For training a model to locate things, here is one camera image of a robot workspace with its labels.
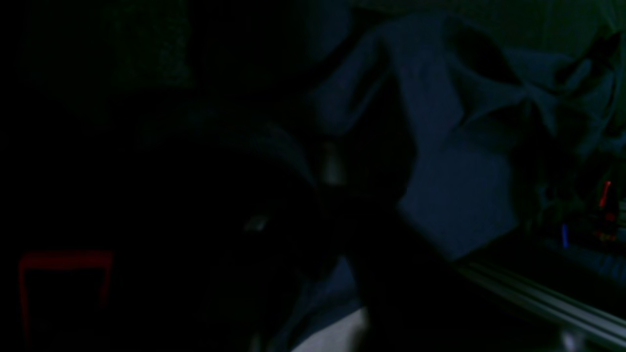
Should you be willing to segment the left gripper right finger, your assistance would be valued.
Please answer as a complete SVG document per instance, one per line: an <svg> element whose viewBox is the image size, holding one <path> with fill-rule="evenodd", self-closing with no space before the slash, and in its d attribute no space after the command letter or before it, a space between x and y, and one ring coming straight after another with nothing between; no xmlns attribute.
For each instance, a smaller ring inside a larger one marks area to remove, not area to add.
<svg viewBox="0 0 626 352"><path fill-rule="evenodd" d="M347 190L346 252L367 316L358 352L462 352L467 337L454 298L461 279L394 205L357 188L345 142L337 158Z"/></svg>

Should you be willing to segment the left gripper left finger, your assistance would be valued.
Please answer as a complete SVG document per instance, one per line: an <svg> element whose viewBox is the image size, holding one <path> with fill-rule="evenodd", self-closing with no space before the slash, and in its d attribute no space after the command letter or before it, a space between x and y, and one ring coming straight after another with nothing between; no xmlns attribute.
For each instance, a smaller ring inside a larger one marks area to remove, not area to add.
<svg viewBox="0 0 626 352"><path fill-rule="evenodd" d="M337 258L300 144L277 127L212 127L205 349L291 352L333 323Z"/></svg>

